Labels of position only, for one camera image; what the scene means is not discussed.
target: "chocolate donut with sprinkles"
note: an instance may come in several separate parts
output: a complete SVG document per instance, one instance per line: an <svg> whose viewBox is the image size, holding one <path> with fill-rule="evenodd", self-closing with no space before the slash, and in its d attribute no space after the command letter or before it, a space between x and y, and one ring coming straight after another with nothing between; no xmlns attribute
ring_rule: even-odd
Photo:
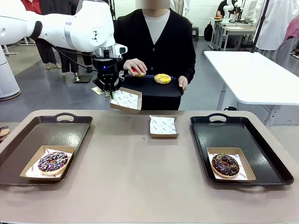
<svg viewBox="0 0 299 224"><path fill-rule="evenodd" d="M235 177L240 171L238 162L226 154L214 156L212 159L212 168L216 174L227 178Z"/></svg>
<svg viewBox="0 0 299 224"><path fill-rule="evenodd" d="M54 175L61 172L68 161L66 153L54 152L40 159L37 166L44 175Z"/></svg>

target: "tray handle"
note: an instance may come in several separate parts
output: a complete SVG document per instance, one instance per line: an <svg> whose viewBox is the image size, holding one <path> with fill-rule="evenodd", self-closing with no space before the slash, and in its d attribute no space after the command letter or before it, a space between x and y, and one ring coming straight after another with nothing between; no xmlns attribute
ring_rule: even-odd
<svg viewBox="0 0 299 224"><path fill-rule="evenodd" d="M211 121L212 117L223 117L223 118L225 118L225 121L223 121L223 120ZM213 114L210 114L210 115L206 116L206 118L209 119L211 123L226 123L227 120L230 119L231 117L228 116L228 115L225 115L223 113L213 113Z"/></svg>
<svg viewBox="0 0 299 224"><path fill-rule="evenodd" d="M74 120L60 120L58 121L57 119L61 116L70 116L72 117ZM54 119L57 123L78 123L79 122L79 117L72 114L72 113L59 113L56 114L54 116L49 116L50 119Z"/></svg>

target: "table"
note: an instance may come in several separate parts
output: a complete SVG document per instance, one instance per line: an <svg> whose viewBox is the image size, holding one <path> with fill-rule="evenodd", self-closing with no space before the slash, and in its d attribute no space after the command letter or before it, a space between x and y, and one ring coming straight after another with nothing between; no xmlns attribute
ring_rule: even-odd
<svg viewBox="0 0 299 224"><path fill-rule="evenodd" d="M227 49L228 37L230 35L238 35L239 40L236 43L237 50L240 48L241 41L244 35L254 35L256 30L256 24L244 24L244 23L224 23L218 22L214 18L211 19L213 22L213 35L212 44L209 45L210 48L215 50L221 50L222 42L225 40L225 45L223 51Z"/></svg>
<svg viewBox="0 0 299 224"><path fill-rule="evenodd" d="M31 113L0 144L0 152L33 117L70 112L92 116L66 179L55 186L0 187L0 219L28 223L282 223L299 220L299 165L250 112L250 119L295 178L273 188L211 183L190 117L214 111L155 112L179 119L177 140L149 137L149 114L45 110ZM55 204L55 211L49 205Z"/></svg>
<svg viewBox="0 0 299 224"><path fill-rule="evenodd" d="M299 105L299 78L259 53L205 51L224 84L217 110L227 87L244 104L274 105L266 125L273 124L281 105Z"/></svg>

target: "person holding tray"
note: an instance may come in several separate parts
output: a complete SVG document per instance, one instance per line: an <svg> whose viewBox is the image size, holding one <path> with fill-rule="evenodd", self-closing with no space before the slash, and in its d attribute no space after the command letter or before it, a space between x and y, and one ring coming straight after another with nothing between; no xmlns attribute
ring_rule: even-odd
<svg viewBox="0 0 299 224"><path fill-rule="evenodd" d="M128 47L118 70L130 75L134 75L132 68L139 74L167 74L186 90L195 74L191 23L169 9L169 0L138 0L136 4L139 9L119 17L114 25L115 41ZM180 102L181 97L143 96L142 110L178 110Z"/></svg>

